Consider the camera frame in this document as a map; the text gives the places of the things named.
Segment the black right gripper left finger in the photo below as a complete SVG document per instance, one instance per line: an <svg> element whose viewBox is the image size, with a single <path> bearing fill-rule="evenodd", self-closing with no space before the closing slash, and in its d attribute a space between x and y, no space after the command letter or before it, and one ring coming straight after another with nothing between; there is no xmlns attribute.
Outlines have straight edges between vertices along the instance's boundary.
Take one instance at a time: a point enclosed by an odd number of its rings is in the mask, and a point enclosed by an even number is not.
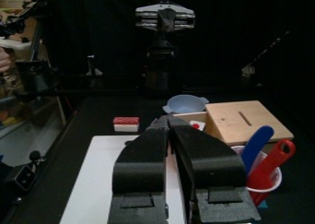
<svg viewBox="0 0 315 224"><path fill-rule="evenodd" d="M107 224L167 223L167 139L167 118L162 116L119 153Z"/></svg>

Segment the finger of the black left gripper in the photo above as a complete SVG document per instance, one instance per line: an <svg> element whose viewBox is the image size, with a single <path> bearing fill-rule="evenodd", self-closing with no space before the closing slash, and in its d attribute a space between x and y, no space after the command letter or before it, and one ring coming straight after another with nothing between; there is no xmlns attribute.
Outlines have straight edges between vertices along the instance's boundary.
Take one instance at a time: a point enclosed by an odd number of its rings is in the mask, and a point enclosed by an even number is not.
<svg viewBox="0 0 315 224"><path fill-rule="evenodd" d="M164 10L158 10L158 30L160 32L167 31Z"/></svg>
<svg viewBox="0 0 315 224"><path fill-rule="evenodd" d="M175 31L175 17L176 17L175 10L168 8L166 10L166 32Z"/></svg>

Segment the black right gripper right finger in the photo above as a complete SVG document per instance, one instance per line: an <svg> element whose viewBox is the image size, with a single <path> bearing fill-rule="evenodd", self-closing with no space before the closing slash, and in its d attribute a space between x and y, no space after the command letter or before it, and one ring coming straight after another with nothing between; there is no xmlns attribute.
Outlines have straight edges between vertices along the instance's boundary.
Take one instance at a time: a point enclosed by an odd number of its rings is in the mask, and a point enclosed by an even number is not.
<svg viewBox="0 0 315 224"><path fill-rule="evenodd" d="M232 148L182 118L167 116L188 224L260 221L246 188L244 163Z"/></svg>

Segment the person's bare hand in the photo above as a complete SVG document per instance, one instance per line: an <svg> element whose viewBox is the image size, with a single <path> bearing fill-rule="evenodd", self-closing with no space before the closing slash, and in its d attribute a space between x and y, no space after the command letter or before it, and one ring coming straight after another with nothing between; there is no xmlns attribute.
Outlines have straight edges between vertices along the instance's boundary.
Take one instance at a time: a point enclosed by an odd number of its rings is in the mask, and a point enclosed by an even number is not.
<svg viewBox="0 0 315 224"><path fill-rule="evenodd" d="M5 49L0 47L0 73L4 73L11 68L11 59L9 54L7 53Z"/></svg>

